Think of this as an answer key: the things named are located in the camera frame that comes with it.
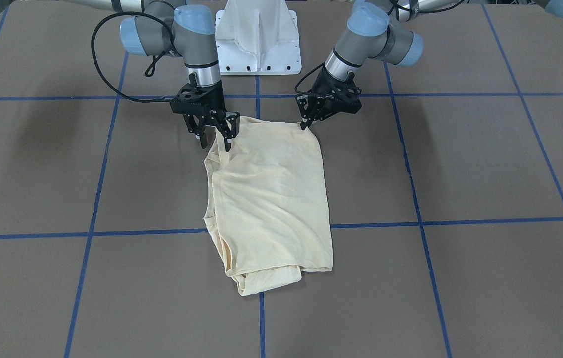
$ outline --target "cream towel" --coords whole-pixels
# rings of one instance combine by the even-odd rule
[[[218,135],[204,160],[204,217],[240,295],[332,270],[332,238],[319,142],[299,124],[240,117],[230,152]]]

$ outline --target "towel fold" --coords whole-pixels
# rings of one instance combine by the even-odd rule
[[[204,221],[240,295],[332,270],[332,238],[319,142],[299,124],[240,117],[230,152],[215,140],[204,160]]]

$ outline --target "white mounting bracket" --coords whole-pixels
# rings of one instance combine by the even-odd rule
[[[301,71],[297,13],[284,0],[228,0],[215,17],[222,75]]]

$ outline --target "gray tabletop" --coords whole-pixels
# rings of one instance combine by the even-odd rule
[[[229,110],[299,120],[293,86],[351,4],[288,6],[302,73],[225,77]],[[95,72],[107,14],[0,18],[0,357],[563,357],[563,19],[466,4],[407,23],[419,63],[368,61],[361,111],[313,127],[333,272],[242,298],[204,229],[206,150]],[[97,51],[131,95],[186,81],[181,59],[145,78],[115,23]]]

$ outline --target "white plastic base plate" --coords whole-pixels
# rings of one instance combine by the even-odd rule
[[[222,20],[224,10],[215,16],[215,28]],[[290,16],[297,28],[297,13],[290,10]],[[222,75],[296,75],[301,71],[299,39],[280,41],[268,52],[257,54],[246,52],[234,41],[217,40],[217,54]]]

